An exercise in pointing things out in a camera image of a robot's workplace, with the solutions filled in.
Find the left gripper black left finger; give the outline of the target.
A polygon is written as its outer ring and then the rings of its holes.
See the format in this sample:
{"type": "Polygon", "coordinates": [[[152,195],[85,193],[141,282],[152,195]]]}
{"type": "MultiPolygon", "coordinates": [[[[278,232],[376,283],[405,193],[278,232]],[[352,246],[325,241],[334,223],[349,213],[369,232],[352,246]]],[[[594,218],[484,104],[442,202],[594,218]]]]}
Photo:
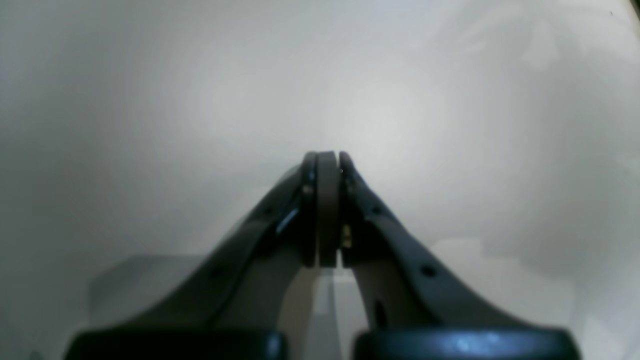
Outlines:
{"type": "Polygon", "coordinates": [[[314,263],[319,155],[308,152],[231,236],[159,303],[80,333],[67,360],[288,360],[277,323],[288,287],[314,263]]]}

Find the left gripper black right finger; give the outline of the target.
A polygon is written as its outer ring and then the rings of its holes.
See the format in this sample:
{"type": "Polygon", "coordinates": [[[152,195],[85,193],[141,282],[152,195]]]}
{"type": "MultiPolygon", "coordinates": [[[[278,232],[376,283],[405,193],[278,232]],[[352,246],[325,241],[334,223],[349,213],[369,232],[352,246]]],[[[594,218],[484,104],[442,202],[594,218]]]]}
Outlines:
{"type": "Polygon", "coordinates": [[[420,244],[339,153],[343,248],[369,330],[355,360],[580,360],[569,331],[499,309],[420,244]]]}

